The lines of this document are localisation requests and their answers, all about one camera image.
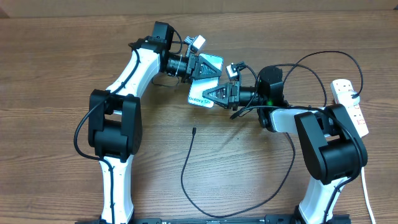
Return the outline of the Samsung Galaxy smartphone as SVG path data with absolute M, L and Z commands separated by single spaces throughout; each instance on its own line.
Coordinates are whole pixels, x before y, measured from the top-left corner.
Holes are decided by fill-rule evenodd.
M 218 85 L 219 79 L 220 77 L 195 80 L 193 73 L 193 81 L 191 82 L 191 87 L 188 94 L 188 102 L 190 104 L 206 108 L 213 107 L 214 103 L 202 97 L 202 93 L 204 90 L 216 87 Z

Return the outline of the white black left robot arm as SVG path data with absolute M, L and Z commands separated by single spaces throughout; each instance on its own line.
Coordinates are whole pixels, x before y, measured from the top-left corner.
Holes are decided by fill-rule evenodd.
M 99 223 L 132 223 L 132 163 L 142 141 L 141 97 L 160 72 L 187 82 L 192 89 L 202 83 L 217 84 L 223 58 L 204 54 L 205 39 L 187 37 L 185 55 L 171 52 L 177 31 L 168 23 L 155 22 L 152 34 L 129 46 L 131 59 L 119 78 L 105 90 L 90 95 L 88 143 L 103 175 L 104 205 Z

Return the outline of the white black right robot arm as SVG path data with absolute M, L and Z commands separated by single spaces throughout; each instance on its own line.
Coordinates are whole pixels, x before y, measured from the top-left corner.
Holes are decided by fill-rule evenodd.
M 282 69 L 264 67 L 254 86 L 242 86 L 240 68 L 227 67 L 230 81 L 203 92 L 215 104 L 234 110 L 232 118 L 256 110 L 262 128 L 296 134 L 311 175 L 303 200 L 289 215 L 290 223 L 351 223 L 334 215 L 343 187 L 356 179 L 368 161 L 366 148 L 342 104 L 324 108 L 293 106 L 284 98 Z

